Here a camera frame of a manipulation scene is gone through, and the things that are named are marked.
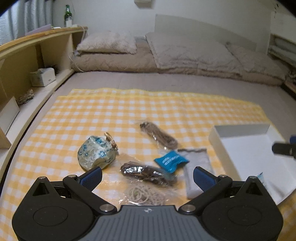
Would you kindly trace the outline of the grey pouch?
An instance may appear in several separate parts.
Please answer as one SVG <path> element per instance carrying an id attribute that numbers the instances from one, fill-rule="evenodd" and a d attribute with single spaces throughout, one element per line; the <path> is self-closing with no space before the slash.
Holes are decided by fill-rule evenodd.
<path id="1" fill-rule="evenodd" d="M 177 153 L 188 161 L 183 167 L 186 196 L 188 199 L 194 199 L 203 193 L 203 190 L 195 183 L 195 180 L 200 183 L 203 181 L 204 176 L 207 178 L 207 175 L 200 172 L 198 167 L 214 174 L 207 149 L 178 149 Z"/>

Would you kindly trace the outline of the floral blue drawstring pouch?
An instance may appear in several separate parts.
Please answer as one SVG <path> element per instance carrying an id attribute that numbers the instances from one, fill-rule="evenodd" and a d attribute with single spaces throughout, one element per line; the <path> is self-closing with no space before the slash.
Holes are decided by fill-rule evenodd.
<path id="1" fill-rule="evenodd" d="M 94 167 L 106 168 L 114 162 L 118 145 L 113 137 L 105 132 L 104 136 L 90 136 L 77 152 L 78 163 L 84 171 Z"/>

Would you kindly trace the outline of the white blue snack packet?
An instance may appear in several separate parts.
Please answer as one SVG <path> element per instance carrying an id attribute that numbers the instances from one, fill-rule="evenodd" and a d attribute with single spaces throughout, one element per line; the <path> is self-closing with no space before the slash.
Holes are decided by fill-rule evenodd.
<path id="1" fill-rule="evenodd" d="M 266 184 L 266 181 L 264 179 L 264 175 L 263 173 L 261 172 L 260 174 L 257 175 L 257 178 L 259 179 L 259 181 L 262 183 L 262 185 L 267 189 L 267 184 Z"/>

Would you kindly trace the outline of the small blue packet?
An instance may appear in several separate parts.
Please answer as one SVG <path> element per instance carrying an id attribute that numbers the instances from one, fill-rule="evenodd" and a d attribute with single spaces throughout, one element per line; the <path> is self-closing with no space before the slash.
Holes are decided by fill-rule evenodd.
<path id="1" fill-rule="evenodd" d="M 160 158 L 154 159 L 154 161 L 168 173 L 174 173 L 178 166 L 181 164 L 187 164 L 189 161 L 183 156 L 180 156 L 175 151 L 170 151 Z"/>

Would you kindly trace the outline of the white shallow cardboard box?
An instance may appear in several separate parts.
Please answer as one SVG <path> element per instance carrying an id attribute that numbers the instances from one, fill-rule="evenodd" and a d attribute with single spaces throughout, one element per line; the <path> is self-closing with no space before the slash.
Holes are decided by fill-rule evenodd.
<path id="1" fill-rule="evenodd" d="M 295 159 L 272 152 L 275 142 L 284 142 L 270 124 L 213 126 L 209 141 L 226 175 L 245 181 L 263 176 L 263 184 L 276 204 L 295 190 Z"/>

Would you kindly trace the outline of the yellow checkered cloth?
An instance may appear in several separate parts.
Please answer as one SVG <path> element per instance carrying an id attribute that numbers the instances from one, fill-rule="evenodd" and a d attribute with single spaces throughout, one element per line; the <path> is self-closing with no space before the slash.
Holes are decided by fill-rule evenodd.
<path id="1" fill-rule="evenodd" d="M 214 125 L 268 123 L 252 102 L 224 96 L 143 90 L 72 90 L 52 104 L 12 161 L 1 194 L 1 240 L 16 240 L 15 210 L 39 176 L 51 181 L 82 174 L 77 152 L 90 136 L 109 133 L 119 151 L 148 165 L 163 150 L 139 129 L 152 121 L 176 138 L 182 148 L 206 148 L 216 174 L 224 169 L 208 136 Z"/>

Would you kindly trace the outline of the beige right pillow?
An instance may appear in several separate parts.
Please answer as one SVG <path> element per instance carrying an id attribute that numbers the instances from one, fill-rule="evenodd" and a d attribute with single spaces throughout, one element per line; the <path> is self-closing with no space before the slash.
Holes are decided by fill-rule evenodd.
<path id="1" fill-rule="evenodd" d="M 254 52 L 231 43 L 227 43 L 225 47 L 239 61 L 245 72 L 263 74 L 282 81 L 285 80 L 285 72 L 276 61 L 266 54 Z"/>

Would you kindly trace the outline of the right closet shelf with bedding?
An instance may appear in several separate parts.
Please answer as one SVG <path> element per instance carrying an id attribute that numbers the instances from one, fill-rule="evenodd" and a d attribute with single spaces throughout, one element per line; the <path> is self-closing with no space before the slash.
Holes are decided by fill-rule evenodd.
<path id="1" fill-rule="evenodd" d="M 271 34 L 268 54 L 280 63 L 286 72 L 281 88 L 295 99 L 295 42 L 277 34 Z"/>

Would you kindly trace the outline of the white tissue box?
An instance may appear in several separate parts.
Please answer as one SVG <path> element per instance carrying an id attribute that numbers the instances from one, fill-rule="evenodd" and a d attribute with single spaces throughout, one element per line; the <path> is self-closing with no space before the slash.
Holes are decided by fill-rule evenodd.
<path id="1" fill-rule="evenodd" d="M 53 68 L 40 68 L 30 73 L 30 81 L 33 87 L 46 87 L 56 80 Z"/>

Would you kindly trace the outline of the white headboard panel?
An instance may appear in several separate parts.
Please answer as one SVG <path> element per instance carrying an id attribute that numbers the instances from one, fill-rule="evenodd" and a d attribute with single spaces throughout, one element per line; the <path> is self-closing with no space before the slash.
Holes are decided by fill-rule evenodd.
<path id="1" fill-rule="evenodd" d="M 154 31 L 173 36 L 183 36 L 195 42 L 216 41 L 231 43 L 255 51 L 257 44 L 222 27 L 179 16 L 155 15 Z"/>

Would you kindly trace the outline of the folded beige quilt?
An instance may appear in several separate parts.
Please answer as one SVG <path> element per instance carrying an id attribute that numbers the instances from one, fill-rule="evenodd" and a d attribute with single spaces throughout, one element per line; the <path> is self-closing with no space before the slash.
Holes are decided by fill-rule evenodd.
<path id="1" fill-rule="evenodd" d="M 146 39 L 89 36 L 70 57 L 77 72 L 111 71 L 233 78 L 279 86 L 285 73 L 265 54 L 219 42 L 149 33 Z"/>

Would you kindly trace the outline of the large beige middle pillow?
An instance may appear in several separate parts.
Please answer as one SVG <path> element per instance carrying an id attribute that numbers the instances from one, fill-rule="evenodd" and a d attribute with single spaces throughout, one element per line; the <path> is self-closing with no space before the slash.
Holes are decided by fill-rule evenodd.
<path id="1" fill-rule="evenodd" d="M 150 32 L 145 35 L 156 66 L 242 74 L 242 66 L 219 42 L 194 42 L 181 36 Z"/>

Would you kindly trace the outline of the fluffy white left pillow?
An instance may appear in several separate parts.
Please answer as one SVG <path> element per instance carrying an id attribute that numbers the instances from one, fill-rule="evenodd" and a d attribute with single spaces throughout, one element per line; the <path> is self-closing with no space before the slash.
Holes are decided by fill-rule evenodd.
<path id="1" fill-rule="evenodd" d="M 87 36 L 77 46 L 77 51 L 90 53 L 135 54 L 135 38 L 125 33 L 100 32 Z"/>

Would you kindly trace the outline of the green glass bottle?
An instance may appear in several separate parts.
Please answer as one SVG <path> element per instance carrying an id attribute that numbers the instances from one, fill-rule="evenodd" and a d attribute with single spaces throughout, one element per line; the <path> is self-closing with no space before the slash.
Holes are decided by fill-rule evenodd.
<path id="1" fill-rule="evenodd" d="M 72 27 L 73 25 L 73 16 L 70 10 L 70 6 L 67 4 L 64 15 L 64 25 L 66 28 Z"/>

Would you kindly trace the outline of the white wall unit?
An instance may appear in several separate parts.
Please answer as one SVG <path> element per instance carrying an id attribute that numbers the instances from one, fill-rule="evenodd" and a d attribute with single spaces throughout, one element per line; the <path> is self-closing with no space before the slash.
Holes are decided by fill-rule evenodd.
<path id="1" fill-rule="evenodd" d="M 152 0 L 134 0 L 136 4 L 149 4 Z"/>

